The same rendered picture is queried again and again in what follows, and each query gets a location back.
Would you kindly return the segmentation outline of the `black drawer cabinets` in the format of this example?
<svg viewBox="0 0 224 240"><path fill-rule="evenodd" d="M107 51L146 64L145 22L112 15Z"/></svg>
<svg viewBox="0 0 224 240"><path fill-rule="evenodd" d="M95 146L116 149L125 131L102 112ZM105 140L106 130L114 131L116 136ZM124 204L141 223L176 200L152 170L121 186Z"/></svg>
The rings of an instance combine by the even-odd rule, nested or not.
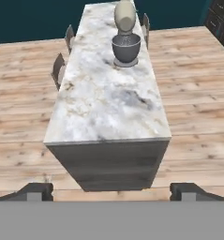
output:
<svg viewBox="0 0 224 240"><path fill-rule="evenodd" d="M224 0L212 0L204 25L224 47Z"/></svg>

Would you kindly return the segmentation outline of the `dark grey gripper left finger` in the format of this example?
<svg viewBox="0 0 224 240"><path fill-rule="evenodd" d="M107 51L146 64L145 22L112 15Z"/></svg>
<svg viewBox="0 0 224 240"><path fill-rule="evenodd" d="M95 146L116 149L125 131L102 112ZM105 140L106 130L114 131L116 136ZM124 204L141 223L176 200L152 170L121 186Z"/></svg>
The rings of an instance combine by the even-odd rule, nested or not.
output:
<svg viewBox="0 0 224 240"><path fill-rule="evenodd" d="M0 197L0 201L18 201L18 202L52 202L53 201L52 183L29 183L19 191Z"/></svg>

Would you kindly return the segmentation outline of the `dark wooden chair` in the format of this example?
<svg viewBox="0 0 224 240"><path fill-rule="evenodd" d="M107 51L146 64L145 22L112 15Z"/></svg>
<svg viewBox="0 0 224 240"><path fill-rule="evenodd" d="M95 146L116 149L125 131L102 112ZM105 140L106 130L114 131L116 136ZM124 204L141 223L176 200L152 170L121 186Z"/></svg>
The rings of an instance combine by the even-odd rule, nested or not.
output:
<svg viewBox="0 0 224 240"><path fill-rule="evenodd" d="M150 21L146 13L143 14L142 19L142 33L146 45L149 45L149 31L150 31Z"/></svg>
<svg viewBox="0 0 224 240"><path fill-rule="evenodd" d="M73 28L72 28L72 25L70 24L67 28L66 35L65 35L65 41L66 41L67 49L69 53L71 53L74 38L75 38L75 35L73 32Z"/></svg>
<svg viewBox="0 0 224 240"><path fill-rule="evenodd" d="M60 89L61 83L59 82L59 73L60 73L61 68L64 65L65 65L65 60L63 58L63 55L61 53L58 53L58 55L56 56L56 59L53 63L52 73L51 73L53 81L54 81L57 89Z"/></svg>

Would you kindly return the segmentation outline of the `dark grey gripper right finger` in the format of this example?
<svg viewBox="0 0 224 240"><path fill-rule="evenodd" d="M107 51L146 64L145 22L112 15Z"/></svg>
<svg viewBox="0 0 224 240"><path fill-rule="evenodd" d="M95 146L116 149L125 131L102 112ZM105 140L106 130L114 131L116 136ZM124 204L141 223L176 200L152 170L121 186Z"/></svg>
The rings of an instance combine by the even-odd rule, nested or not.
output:
<svg viewBox="0 0 224 240"><path fill-rule="evenodd" d="M207 192L194 183L171 183L171 201L207 202L224 201L224 197Z"/></svg>

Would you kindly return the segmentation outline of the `marble-topped grey kitchen island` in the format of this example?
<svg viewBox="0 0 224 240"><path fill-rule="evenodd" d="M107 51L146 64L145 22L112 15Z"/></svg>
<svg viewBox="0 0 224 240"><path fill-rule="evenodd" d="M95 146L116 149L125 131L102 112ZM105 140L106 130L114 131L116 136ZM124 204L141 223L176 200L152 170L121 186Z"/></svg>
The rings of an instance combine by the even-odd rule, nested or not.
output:
<svg viewBox="0 0 224 240"><path fill-rule="evenodd" d="M85 191L151 187L172 137L147 48L113 62L114 9L84 7L44 138Z"/></svg>

